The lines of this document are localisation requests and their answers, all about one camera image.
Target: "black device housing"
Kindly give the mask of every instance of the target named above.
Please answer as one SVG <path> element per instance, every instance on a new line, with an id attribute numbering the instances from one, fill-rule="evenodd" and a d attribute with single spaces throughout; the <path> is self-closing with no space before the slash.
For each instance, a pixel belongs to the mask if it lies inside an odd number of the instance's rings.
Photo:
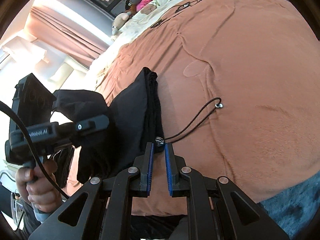
<path id="1" fill-rule="evenodd" d="M 183 173 L 184 159 L 167 147 L 173 197 L 186 197 L 189 240 L 289 240 L 287 234 L 230 179 L 222 184 L 194 169 Z M 150 177 L 148 163 L 153 147 L 136 157 L 130 169 L 116 177 L 86 182 L 29 237 L 30 240 L 129 240 L 133 197 L 148 197 L 142 185 Z"/>
<path id="2" fill-rule="evenodd" d="M 109 119 L 104 114 L 62 125 L 50 122 L 52 105 L 56 99 L 32 73 L 16 85 L 12 110 L 27 127 L 39 156 L 50 155 L 69 147 L 73 144 L 73 138 L 79 142 L 85 136 L 109 127 Z M 5 143 L 5 156 L 7 162 L 17 165 L 33 160 L 27 141 L 12 119 L 9 140 Z"/>

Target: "stuffed toy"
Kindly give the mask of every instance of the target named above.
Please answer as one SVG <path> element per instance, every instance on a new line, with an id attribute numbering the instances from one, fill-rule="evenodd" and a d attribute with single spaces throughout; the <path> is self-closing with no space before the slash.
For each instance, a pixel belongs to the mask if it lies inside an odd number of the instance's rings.
<path id="1" fill-rule="evenodd" d="M 112 35 L 117 35 L 120 28 L 129 20 L 131 11 L 120 13 L 112 23 Z"/>

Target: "black cloth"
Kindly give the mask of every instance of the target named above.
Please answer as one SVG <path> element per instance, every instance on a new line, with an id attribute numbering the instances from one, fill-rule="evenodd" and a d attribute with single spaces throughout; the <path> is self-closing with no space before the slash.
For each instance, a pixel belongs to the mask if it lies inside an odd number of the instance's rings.
<path id="1" fill-rule="evenodd" d="M 161 106 L 158 98 L 157 74 L 144 67 L 135 81 L 119 93 L 107 106 L 103 96 L 87 90 L 57 90 L 53 110 L 63 113 L 73 122 L 104 114 L 109 127 L 85 138 L 71 138 L 75 147 L 81 146 L 77 180 L 84 184 L 90 177 L 102 179 L 116 176 L 132 166 L 143 155 L 148 142 L 156 146 L 156 137 L 164 137 Z M 59 178 L 64 185 L 67 173 Z"/>
<path id="2" fill-rule="evenodd" d="M 164 137 L 156 78 L 155 72 L 144 67 L 110 104 L 120 143 L 119 152 L 112 159 L 110 177 L 132 166 L 134 159 L 144 154 L 148 142 L 154 143 L 155 153 L 163 151 L 163 147 L 156 146 L 156 137 Z"/>
<path id="3" fill-rule="evenodd" d="M 67 185 L 69 176 L 69 169 L 72 161 L 75 149 L 68 147 L 50 156 L 50 159 L 54 160 L 57 164 L 57 171 L 54 172 L 56 182 L 60 188 L 64 188 Z"/>
<path id="4" fill-rule="evenodd" d="M 131 216 L 130 240 L 168 239 L 185 217 Z"/>
<path id="5" fill-rule="evenodd" d="M 57 100 L 53 103 L 52 110 L 64 114 L 73 122 L 79 122 L 97 115 L 106 115 L 109 118 L 107 130 L 92 133 L 85 137 L 73 136 L 70 138 L 75 147 L 81 146 L 78 181 L 84 184 L 89 177 L 107 178 L 111 171 L 110 160 L 114 158 L 118 151 L 118 134 L 103 96 L 87 90 L 57 90 L 53 94 Z M 64 173 L 64 177 L 58 180 L 64 182 L 66 176 L 68 177 L 68 173 Z"/>
<path id="6" fill-rule="evenodd" d="M 169 237 L 169 240 L 186 240 L 189 238 L 188 217 L 180 220 L 179 225 L 175 228 Z"/>

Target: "black cable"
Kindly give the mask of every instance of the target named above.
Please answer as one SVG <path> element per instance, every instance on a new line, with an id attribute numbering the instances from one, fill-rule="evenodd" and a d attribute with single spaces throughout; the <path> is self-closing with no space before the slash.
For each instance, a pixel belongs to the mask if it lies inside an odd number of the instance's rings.
<path id="1" fill-rule="evenodd" d="M 19 230 L 19 227 L 20 227 L 20 224 L 21 224 L 21 221 L 22 221 L 22 218 L 23 218 L 23 215 L 24 215 L 24 210 L 22 211 L 22 215 L 21 215 L 21 217 L 20 217 L 20 219 L 19 219 L 19 222 L 18 222 L 18 226 L 17 226 L 17 229 L 16 230 L 14 230 L 14 232 L 17 232 L 18 230 Z"/>
<path id="2" fill-rule="evenodd" d="M 170 139 L 173 139 L 177 136 L 179 136 L 180 134 L 182 134 L 186 129 L 188 129 L 188 127 L 194 122 L 194 120 L 199 116 L 199 114 L 201 114 L 201 112 L 210 104 L 212 103 L 213 101 L 215 100 L 219 100 L 219 103 L 217 103 L 217 105 L 221 104 L 221 98 L 213 98 L 211 100 L 209 100 L 200 110 L 199 112 L 196 114 L 196 116 L 190 121 L 190 123 L 183 129 L 181 130 L 180 132 L 178 132 L 177 134 L 173 135 L 173 136 L 170 136 L 168 138 L 165 138 L 164 141 L 167 141 L 167 140 L 170 140 Z M 176 139 L 174 141 L 171 141 L 171 143 L 175 143 L 177 141 L 180 141 L 182 140 L 183 138 L 187 137 L 190 133 L 192 133 L 195 129 L 197 129 L 199 127 L 199 125 L 201 125 L 217 108 L 214 107 L 214 109 L 212 109 L 194 128 L 192 128 L 189 132 L 187 132 L 185 135 L 183 135 L 181 138 L 179 139 Z"/>
<path id="3" fill-rule="evenodd" d="M 30 138 L 28 130 L 25 127 L 25 125 L 23 124 L 23 122 L 21 121 L 20 117 L 17 116 L 17 114 L 9 106 L 7 106 L 5 103 L 3 103 L 2 101 L 0 101 L 0 111 L 5 113 L 7 116 L 9 116 L 17 124 L 17 126 L 21 130 L 23 136 L 25 137 L 25 139 L 26 139 L 26 141 L 27 141 L 27 143 L 29 145 L 30 151 L 31 151 L 34 159 L 36 160 L 37 164 L 39 165 L 39 168 L 41 169 L 41 171 L 44 174 L 44 176 L 52 184 L 52 186 L 54 186 L 55 189 L 60 192 L 61 195 L 63 195 L 66 199 L 68 199 L 69 196 L 66 193 L 64 193 L 64 191 L 53 181 L 53 179 L 51 179 L 51 177 L 46 172 L 44 166 L 42 165 L 42 163 L 40 161 L 40 158 L 38 156 L 36 148 L 35 148 L 32 140 Z"/>
<path id="4" fill-rule="evenodd" d="M 16 181 L 14 179 L 12 179 L 6 172 L 2 172 L 0 174 L 0 179 L 2 178 L 3 175 L 6 175 L 11 181 L 13 181 L 14 183 L 16 183 Z"/>

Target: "finger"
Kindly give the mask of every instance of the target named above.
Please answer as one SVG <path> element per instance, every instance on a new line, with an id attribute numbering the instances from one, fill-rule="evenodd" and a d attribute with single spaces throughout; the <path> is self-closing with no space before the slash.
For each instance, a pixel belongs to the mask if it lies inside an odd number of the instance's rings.
<path id="1" fill-rule="evenodd" d="M 15 174 L 15 180 L 17 189 L 21 197 L 27 202 L 30 203 L 27 199 L 28 191 L 26 189 L 26 182 L 29 182 L 33 179 L 33 170 L 28 168 L 20 168 Z"/>
<path id="2" fill-rule="evenodd" d="M 51 175 L 52 173 L 56 172 L 57 171 L 57 164 L 55 163 L 54 160 L 47 160 L 43 163 L 43 167 L 45 169 L 45 171 Z M 43 178 L 45 177 L 44 174 L 42 173 L 41 169 L 39 166 L 36 166 L 34 169 L 34 174 L 35 176 L 37 176 L 38 178 Z"/>
<path id="3" fill-rule="evenodd" d="M 23 186 L 26 182 L 32 181 L 33 179 L 33 170 L 28 168 L 20 168 L 15 174 L 16 184 Z"/>
<path id="4" fill-rule="evenodd" d="M 58 199 L 58 193 L 55 190 L 49 191 L 43 195 L 29 195 L 28 200 L 38 205 L 48 205 L 54 203 Z"/>
<path id="5" fill-rule="evenodd" d="M 45 213 L 51 213 L 53 211 L 55 211 L 59 206 L 62 205 L 62 200 L 57 200 L 57 202 L 54 203 L 50 203 L 50 204 L 43 204 L 43 205 L 39 205 L 39 204 L 35 204 L 35 208 L 45 212 Z"/>
<path id="6" fill-rule="evenodd" d="M 53 181 L 56 181 L 53 174 L 50 177 Z M 31 195 L 42 195 L 53 189 L 53 185 L 47 180 L 47 178 L 40 178 L 34 183 L 27 184 L 27 191 Z"/>

